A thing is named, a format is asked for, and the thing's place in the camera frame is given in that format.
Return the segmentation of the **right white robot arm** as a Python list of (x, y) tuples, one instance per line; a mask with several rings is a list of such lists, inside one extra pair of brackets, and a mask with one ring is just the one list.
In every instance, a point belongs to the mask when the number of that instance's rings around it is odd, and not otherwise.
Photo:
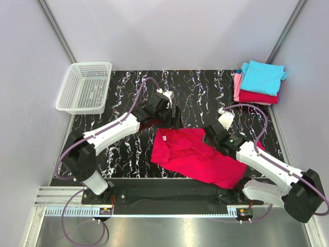
[(279, 206), (295, 220), (307, 223), (325, 201), (320, 175), (312, 169), (302, 171), (263, 150), (244, 134), (229, 132), (220, 122), (204, 127), (205, 142), (220, 154), (254, 168), (271, 180), (270, 184), (250, 179), (233, 191), (236, 202), (263, 201)]

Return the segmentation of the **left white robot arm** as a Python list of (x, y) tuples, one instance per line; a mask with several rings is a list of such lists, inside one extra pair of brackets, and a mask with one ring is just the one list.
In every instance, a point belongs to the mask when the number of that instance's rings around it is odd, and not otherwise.
[(156, 92), (149, 100), (134, 104), (127, 113), (94, 131), (70, 134), (62, 164), (73, 179), (92, 191), (97, 202), (107, 203), (111, 191), (108, 182), (96, 170), (96, 157), (108, 146), (144, 129), (182, 128), (180, 109), (172, 102), (173, 98), (172, 91)]

